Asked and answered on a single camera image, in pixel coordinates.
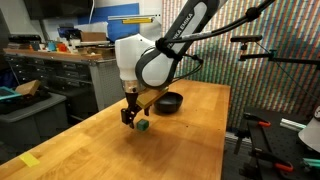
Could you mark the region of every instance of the yellow tape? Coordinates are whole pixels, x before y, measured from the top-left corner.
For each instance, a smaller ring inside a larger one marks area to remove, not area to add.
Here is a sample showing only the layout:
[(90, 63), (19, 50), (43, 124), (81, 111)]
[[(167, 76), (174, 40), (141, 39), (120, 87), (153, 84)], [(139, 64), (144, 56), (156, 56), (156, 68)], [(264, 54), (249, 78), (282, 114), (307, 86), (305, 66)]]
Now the yellow tape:
[(32, 167), (40, 163), (40, 161), (35, 158), (32, 154), (26, 152), (19, 156), (19, 158), (27, 164), (27, 166)]

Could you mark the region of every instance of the floor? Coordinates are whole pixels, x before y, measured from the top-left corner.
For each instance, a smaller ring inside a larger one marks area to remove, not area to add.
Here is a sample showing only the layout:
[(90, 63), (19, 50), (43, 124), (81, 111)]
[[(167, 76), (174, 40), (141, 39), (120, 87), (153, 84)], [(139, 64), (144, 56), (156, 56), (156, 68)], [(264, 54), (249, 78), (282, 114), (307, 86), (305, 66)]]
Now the floor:
[[(238, 155), (235, 155), (233, 153), (236, 144), (235, 139), (227, 137), (225, 142), (222, 180), (245, 179), (239, 175), (239, 168), (242, 167), (243, 163), (249, 162), (248, 152), (251, 148), (250, 144), (242, 143)], [(0, 165), (18, 156), (20, 153), (15, 148), (0, 142)]]

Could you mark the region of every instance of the green block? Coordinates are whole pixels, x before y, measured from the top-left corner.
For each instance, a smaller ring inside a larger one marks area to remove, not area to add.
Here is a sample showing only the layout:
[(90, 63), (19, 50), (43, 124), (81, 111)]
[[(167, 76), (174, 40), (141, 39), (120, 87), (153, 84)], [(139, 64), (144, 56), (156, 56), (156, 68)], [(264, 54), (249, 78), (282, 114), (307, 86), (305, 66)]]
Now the green block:
[(141, 119), (140, 121), (137, 122), (137, 129), (140, 131), (145, 131), (149, 127), (149, 121), (145, 119)]

